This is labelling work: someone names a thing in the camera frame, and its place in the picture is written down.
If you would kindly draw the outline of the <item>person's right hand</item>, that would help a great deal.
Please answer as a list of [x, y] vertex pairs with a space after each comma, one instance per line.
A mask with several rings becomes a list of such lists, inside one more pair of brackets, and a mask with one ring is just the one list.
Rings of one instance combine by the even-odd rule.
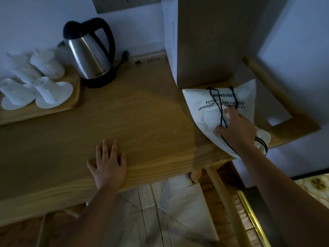
[[224, 139], [233, 150], [241, 155], [243, 150], [255, 146], [257, 133], [255, 126], [233, 107], [225, 109], [224, 114], [229, 115], [228, 136]]

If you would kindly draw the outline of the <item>person's left hand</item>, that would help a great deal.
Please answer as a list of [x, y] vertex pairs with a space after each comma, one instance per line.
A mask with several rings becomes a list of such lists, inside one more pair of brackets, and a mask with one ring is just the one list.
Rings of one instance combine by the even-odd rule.
[[111, 151], [109, 151], [109, 161], [102, 163], [102, 147], [96, 147], [97, 174], [94, 177], [98, 189], [108, 188], [110, 191], [118, 192], [124, 183], [126, 169], [120, 167], [120, 155], [118, 155], [118, 143], [114, 140]]

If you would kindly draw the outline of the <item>white drawstring bag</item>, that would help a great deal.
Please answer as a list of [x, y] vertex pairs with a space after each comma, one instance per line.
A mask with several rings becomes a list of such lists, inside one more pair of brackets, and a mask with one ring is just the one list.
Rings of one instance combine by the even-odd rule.
[[227, 128], [229, 115], [224, 110], [233, 107], [254, 124], [256, 80], [250, 80], [236, 88], [183, 89], [192, 118], [202, 133], [217, 147], [232, 157], [239, 158], [224, 137], [216, 133], [218, 125]]

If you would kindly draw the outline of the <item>person's left forearm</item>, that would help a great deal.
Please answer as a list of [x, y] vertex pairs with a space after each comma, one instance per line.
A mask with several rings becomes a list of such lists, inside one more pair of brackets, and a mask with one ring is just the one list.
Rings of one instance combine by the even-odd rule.
[[118, 191], [118, 187], [110, 185], [98, 189], [76, 222], [57, 242], [56, 247], [101, 247]]

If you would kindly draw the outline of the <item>person's right forearm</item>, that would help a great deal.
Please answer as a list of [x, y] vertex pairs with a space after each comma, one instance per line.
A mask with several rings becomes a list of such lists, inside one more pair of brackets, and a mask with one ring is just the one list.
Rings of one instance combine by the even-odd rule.
[[329, 247], [329, 209], [269, 161], [253, 144], [233, 149], [245, 164], [290, 247]]

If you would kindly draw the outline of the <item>black kettle base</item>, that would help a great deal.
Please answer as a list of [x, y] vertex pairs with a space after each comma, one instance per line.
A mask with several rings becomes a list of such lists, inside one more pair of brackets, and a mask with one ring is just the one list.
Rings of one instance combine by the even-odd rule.
[[94, 79], [84, 79], [81, 78], [80, 79], [80, 85], [87, 87], [87, 88], [92, 88], [92, 89], [96, 89], [96, 88], [102, 88], [105, 87], [106, 85], [110, 84], [113, 82], [113, 80], [116, 78], [117, 75], [117, 71], [114, 67], [112, 67], [109, 72], [107, 72], [106, 74], [94, 78]]

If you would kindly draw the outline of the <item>wooden tray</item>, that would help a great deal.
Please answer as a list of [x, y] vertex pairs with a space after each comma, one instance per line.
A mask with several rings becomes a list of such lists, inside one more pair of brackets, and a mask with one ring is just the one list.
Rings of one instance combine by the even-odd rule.
[[32, 119], [35, 117], [64, 112], [75, 108], [80, 97], [80, 77], [73, 69], [73, 67], [67, 67], [65, 72], [65, 76], [59, 79], [59, 82], [68, 82], [72, 84], [73, 92], [68, 100], [57, 107], [49, 109], [39, 108], [35, 102], [30, 103], [25, 107], [10, 111], [3, 109], [0, 105], [0, 126]]

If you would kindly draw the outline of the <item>wooden chair with woven seat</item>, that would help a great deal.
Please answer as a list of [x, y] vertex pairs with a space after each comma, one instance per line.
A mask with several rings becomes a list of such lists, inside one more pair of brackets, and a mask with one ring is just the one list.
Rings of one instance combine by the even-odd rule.
[[211, 246], [217, 241], [212, 217], [200, 184], [193, 184], [188, 172], [207, 166], [233, 229], [250, 241], [242, 219], [215, 169], [231, 156], [215, 146], [197, 127], [182, 91], [171, 81], [159, 83], [159, 92], [133, 91], [124, 84], [113, 93], [99, 95], [87, 91], [88, 101], [49, 131], [45, 161], [63, 167], [54, 176], [73, 177], [82, 160], [91, 157], [91, 147], [109, 136], [118, 138], [128, 154], [129, 170], [125, 188], [112, 209], [111, 224], [103, 246]]

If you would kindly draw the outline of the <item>white cup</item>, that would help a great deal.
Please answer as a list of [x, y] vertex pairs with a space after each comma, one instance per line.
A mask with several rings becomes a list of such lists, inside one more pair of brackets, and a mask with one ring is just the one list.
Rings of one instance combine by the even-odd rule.
[[51, 80], [61, 79], [65, 75], [65, 68], [50, 50], [34, 49], [30, 63]]
[[59, 102], [61, 97], [60, 86], [58, 86], [48, 77], [41, 77], [36, 79], [33, 82], [33, 85], [38, 90], [38, 92], [46, 103], [54, 104]]
[[33, 83], [44, 75], [30, 63], [27, 55], [13, 55], [6, 53], [7, 69], [18, 77], [23, 83]]
[[1, 80], [0, 91], [14, 105], [27, 105], [31, 103], [36, 96], [33, 88], [19, 84], [12, 79]]

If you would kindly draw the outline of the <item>brown paper bag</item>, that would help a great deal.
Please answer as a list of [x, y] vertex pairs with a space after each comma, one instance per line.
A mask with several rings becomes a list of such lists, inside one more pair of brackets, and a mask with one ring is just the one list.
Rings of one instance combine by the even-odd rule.
[[176, 86], [231, 77], [269, 0], [161, 0], [164, 46]]

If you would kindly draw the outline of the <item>gold metal floor strip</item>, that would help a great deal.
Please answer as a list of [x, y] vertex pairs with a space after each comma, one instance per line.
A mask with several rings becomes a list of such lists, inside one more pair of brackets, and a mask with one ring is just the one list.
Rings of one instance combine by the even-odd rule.
[[249, 202], [248, 202], [246, 196], [244, 195], [243, 191], [239, 190], [239, 191], [237, 191], [237, 194], [238, 194], [238, 196], [239, 196], [239, 198], [240, 198], [240, 200], [241, 200], [241, 202], [242, 202], [242, 204], [243, 204], [243, 206], [244, 206], [244, 208], [245, 208], [245, 210], [246, 210], [246, 212], [247, 212], [247, 214], [248, 214], [248, 216], [249, 216], [249, 218], [250, 218], [250, 220], [251, 220], [251, 222], [254, 226], [255, 231], [257, 232], [257, 235], [258, 235], [263, 247], [271, 247], [271, 245], [269, 244], [269, 241], [268, 241], [268, 239], [265, 235], [265, 232], [262, 229], [261, 224], [258, 221], [255, 213], [253, 212], [253, 209], [252, 209], [251, 205], [249, 204]]

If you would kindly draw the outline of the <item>steel electric kettle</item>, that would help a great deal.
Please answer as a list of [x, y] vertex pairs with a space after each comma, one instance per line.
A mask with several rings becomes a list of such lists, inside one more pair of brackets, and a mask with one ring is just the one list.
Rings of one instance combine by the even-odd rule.
[[[109, 49], [107, 50], [97, 30], [103, 30]], [[68, 21], [63, 27], [64, 50], [83, 79], [96, 79], [109, 73], [115, 58], [115, 41], [108, 23], [102, 18], [84, 22]]]

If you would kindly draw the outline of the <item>desk socket strip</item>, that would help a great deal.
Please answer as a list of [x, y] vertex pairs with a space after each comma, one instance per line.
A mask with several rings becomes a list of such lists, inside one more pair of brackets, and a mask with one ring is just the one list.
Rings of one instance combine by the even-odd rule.
[[160, 51], [133, 56], [129, 58], [128, 64], [133, 67], [142, 67], [156, 62], [165, 61], [166, 59], [167, 59], [166, 52], [160, 50]]

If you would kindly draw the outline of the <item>patterned rug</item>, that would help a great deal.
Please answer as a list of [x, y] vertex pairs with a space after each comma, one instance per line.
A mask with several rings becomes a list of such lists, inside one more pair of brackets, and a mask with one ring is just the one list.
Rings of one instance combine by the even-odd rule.
[[294, 182], [329, 209], [329, 174], [302, 178]]

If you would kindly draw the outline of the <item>metal wall socket plate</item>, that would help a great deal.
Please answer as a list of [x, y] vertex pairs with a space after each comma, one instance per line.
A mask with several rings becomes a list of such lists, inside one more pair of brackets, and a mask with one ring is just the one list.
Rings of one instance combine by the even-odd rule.
[[97, 13], [102, 14], [160, 3], [161, 0], [92, 0], [92, 2]]

